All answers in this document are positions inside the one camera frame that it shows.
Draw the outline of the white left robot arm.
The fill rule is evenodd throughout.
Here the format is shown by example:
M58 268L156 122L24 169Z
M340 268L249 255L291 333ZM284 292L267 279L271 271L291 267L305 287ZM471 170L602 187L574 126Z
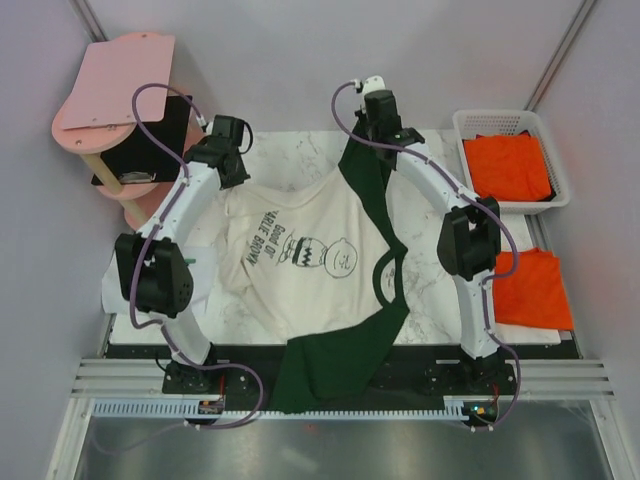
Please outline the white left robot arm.
M224 115L206 124L204 133L179 160L180 173L156 213L115 242L120 289L132 327L157 327L173 360L187 366L185 382L198 393L215 389L220 371L215 347L192 311L195 280L182 248L214 196L250 178L241 146L245 133L254 138L246 121Z

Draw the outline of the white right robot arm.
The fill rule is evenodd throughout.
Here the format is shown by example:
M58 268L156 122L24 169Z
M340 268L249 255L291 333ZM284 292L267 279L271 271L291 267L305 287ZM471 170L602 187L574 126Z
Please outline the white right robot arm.
M494 381L491 365L498 343L489 296L491 276L501 252L498 202L480 198L445 167L430 159L424 137L402 125L393 92L385 87L358 86L365 138L380 160L408 180L441 219L436 245L438 260L453 277L461 315L461 349L472 359L458 368L458 381L467 392L483 392Z

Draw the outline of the cream and green t-shirt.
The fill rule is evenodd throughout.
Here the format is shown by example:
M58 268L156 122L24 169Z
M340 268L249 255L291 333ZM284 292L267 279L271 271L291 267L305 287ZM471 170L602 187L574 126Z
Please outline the cream and green t-shirt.
M219 278L285 344L269 400L283 413L362 394L409 314L390 171L364 135L357 123L337 166L308 187L246 183L226 197Z

